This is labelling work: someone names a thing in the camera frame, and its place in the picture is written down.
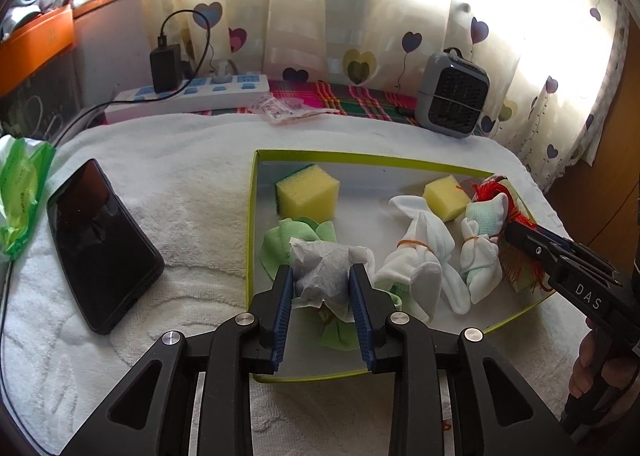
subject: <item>smartphone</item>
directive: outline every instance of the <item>smartphone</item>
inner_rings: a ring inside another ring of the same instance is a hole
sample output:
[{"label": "smartphone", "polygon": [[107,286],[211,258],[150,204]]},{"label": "smartphone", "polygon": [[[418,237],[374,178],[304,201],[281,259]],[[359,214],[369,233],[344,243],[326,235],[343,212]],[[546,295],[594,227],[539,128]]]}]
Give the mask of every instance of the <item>smartphone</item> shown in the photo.
[{"label": "smartphone", "polygon": [[164,271],[164,259],[95,159],[47,202],[66,281],[92,331],[108,334]]}]

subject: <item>plaid blanket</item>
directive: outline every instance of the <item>plaid blanket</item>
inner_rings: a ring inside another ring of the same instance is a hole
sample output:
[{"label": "plaid blanket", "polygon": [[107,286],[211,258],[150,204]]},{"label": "plaid blanket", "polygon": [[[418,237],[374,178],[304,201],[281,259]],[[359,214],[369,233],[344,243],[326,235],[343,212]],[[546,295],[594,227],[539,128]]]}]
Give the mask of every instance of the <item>plaid blanket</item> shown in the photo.
[{"label": "plaid blanket", "polygon": [[[415,98],[406,95],[326,82],[269,81],[269,86],[276,98],[295,97],[311,107],[340,110],[342,115],[418,125],[411,116],[415,109]],[[398,109],[408,110],[408,116],[401,115]],[[199,113],[220,115],[250,111],[246,108],[232,108]]]}]

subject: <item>small space heater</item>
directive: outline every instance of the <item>small space heater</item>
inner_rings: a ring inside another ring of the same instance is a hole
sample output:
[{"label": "small space heater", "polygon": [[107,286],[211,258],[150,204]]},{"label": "small space heater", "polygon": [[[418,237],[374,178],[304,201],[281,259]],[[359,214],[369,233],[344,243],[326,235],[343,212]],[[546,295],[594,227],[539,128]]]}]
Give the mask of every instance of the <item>small space heater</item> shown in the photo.
[{"label": "small space heater", "polygon": [[415,105],[423,128],[451,137],[468,137],[474,130],[489,91],[486,72],[447,52],[433,54],[424,70]]}]

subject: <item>wall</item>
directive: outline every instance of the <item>wall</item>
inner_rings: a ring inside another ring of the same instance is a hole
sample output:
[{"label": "wall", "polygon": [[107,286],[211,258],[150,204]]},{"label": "wall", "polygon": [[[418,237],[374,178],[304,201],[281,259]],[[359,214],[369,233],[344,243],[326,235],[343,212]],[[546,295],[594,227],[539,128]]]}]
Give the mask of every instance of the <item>wall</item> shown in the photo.
[{"label": "wall", "polygon": [[141,0],[117,0],[80,16],[76,42],[83,107],[110,100],[114,91],[152,84]]},{"label": "wall", "polygon": [[578,162],[547,198],[572,238],[630,273],[638,244],[640,29],[631,23],[625,69],[593,167]]}]

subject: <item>metal pivot screw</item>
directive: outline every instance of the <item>metal pivot screw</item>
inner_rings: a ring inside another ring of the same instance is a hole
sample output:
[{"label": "metal pivot screw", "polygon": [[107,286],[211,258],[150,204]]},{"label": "metal pivot screw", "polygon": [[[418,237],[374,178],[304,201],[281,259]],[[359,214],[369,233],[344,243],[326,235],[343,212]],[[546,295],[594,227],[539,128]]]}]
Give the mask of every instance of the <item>metal pivot screw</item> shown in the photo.
[{"label": "metal pivot screw", "polygon": [[482,340],[482,332],[478,328],[468,328],[465,330],[466,340],[471,342],[479,342]]},{"label": "metal pivot screw", "polygon": [[403,311],[395,311],[391,314],[391,322],[393,324],[407,324],[409,322],[409,316]]},{"label": "metal pivot screw", "polygon": [[249,326],[255,320],[254,314],[247,311],[243,311],[236,315],[236,323],[241,326]]},{"label": "metal pivot screw", "polygon": [[172,344],[177,343],[180,340],[180,332],[171,330],[162,335],[162,343],[167,344],[167,346],[171,346]]}]

